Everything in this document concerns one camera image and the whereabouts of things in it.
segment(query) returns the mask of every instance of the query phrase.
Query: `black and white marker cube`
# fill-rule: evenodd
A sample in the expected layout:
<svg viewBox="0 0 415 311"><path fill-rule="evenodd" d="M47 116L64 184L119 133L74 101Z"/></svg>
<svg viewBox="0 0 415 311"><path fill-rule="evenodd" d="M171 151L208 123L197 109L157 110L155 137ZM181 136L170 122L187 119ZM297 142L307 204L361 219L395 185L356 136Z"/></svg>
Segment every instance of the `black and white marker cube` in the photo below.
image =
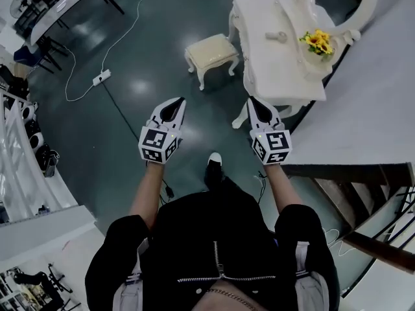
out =
<svg viewBox="0 0 415 311"><path fill-rule="evenodd" d="M180 134L180 132L143 127L138 143L141 158L165 164L173 152L177 150Z"/></svg>
<svg viewBox="0 0 415 311"><path fill-rule="evenodd" d="M290 131L278 130L255 133L252 148L262 164L282 163L292 150Z"/></svg>

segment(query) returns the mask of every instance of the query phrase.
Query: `yellow flowers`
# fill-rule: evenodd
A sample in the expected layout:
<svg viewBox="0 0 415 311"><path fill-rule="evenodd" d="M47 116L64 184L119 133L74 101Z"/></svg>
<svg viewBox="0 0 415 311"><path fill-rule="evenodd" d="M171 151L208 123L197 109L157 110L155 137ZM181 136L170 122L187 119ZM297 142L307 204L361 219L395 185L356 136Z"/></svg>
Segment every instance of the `yellow flowers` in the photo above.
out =
<svg viewBox="0 0 415 311"><path fill-rule="evenodd" d="M329 44L330 35L320 29L316 29L314 34L307 31L304 37L300 38L300 41L304 41L309 45L310 52L314 52L323 58L332 55L334 52Z"/></svg>

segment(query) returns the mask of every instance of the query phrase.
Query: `necklace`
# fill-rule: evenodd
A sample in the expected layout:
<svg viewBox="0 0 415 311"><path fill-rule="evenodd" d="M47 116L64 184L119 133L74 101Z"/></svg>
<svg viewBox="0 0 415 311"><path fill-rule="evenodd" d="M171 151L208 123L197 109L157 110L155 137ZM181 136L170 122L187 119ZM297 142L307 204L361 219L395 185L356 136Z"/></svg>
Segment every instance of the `necklace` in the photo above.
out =
<svg viewBox="0 0 415 311"><path fill-rule="evenodd" d="M258 311L251 303L245 301L242 297L233 295L231 293L225 292L224 290L221 289L209 289L208 291L206 291L207 293L217 293L217 294L222 294L225 296L228 296L240 303L242 303L244 306L246 306L247 308L249 308L251 311Z"/></svg>

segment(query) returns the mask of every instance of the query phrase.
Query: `upholstered stool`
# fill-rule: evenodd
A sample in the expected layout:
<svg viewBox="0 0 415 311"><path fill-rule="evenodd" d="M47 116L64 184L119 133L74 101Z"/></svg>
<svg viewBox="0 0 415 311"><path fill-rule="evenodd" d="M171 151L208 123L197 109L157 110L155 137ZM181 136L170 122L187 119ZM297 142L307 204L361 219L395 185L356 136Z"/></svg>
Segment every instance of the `upholstered stool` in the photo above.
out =
<svg viewBox="0 0 415 311"><path fill-rule="evenodd" d="M233 76L233 69L239 63L237 50L223 34L216 34L188 46L184 51L184 57L189 64L190 73L195 71L196 67L200 90L204 89L203 76L207 70L232 61L229 75Z"/></svg>

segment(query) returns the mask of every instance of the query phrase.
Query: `black cable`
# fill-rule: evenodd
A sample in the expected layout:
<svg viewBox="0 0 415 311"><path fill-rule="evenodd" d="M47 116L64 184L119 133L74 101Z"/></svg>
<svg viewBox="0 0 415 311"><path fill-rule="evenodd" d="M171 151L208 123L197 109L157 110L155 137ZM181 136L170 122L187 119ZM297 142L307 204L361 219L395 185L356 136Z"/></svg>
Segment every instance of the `black cable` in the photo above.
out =
<svg viewBox="0 0 415 311"><path fill-rule="evenodd" d="M134 130L132 129L131 125L128 123L128 121L127 121L126 117L124 116L123 112L119 109L119 107L118 107L117 103L115 102L114 98L111 96L111 93L108 91L108 88L105 86L104 82L102 81L102 77L100 77L100 78L99 78L99 80L101 81L101 84L104 86L104 88L105 88L105 90L106 90L107 94L110 96L110 98L111 98L111 100L112 100L112 102L113 102L114 106L118 109L118 112L119 112L119 113L121 114L121 116L123 117L123 119L124 119L124 121L125 121L126 125L130 128L131 133L132 133L132 134L134 135L134 137L137 139L137 143L139 143L139 137L136 135L136 133L135 133L135 132L134 132ZM167 196L169 197L169 202L170 202L170 199L171 199L171 198L174 198L174 192L173 192L173 189L171 189L171 188L170 188L170 186L167 184L167 182L166 182L164 179L163 179L163 182L164 182L164 184L166 184L166 188L165 188L165 190L166 190L166 194L167 194ZM163 199L163 197L161 197L161 195L160 195L160 200L161 200L161 203L162 203L163 205L167 204L167 203L166 203L166 201Z"/></svg>
<svg viewBox="0 0 415 311"><path fill-rule="evenodd" d="M262 173L260 171L258 171L258 177L262 179L261 180L261 192L259 193L259 198L258 198L258 205L259 205L259 202L261 201L262 196L264 196L265 188L267 187L266 178L268 176L267 175L262 175Z"/></svg>
<svg viewBox="0 0 415 311"><path fill-rule="evenodd" d="M137 139L137 143L139 143L139 137L137 137L136 133L133 131L131 125L128 123L127 119L125 118L123 112L119 109L117 103L115 102L114 98L111 96L111 93L108 91L107 87L105 86L104 82L102 81L102 78L100 77L99 80L101 81L101 84L104 86L107 94L110 96L114 106L118 109L118 112L121 114L121 116L123 117L126 125L130 128L131 133L134 135L134 137Z"/></svg>

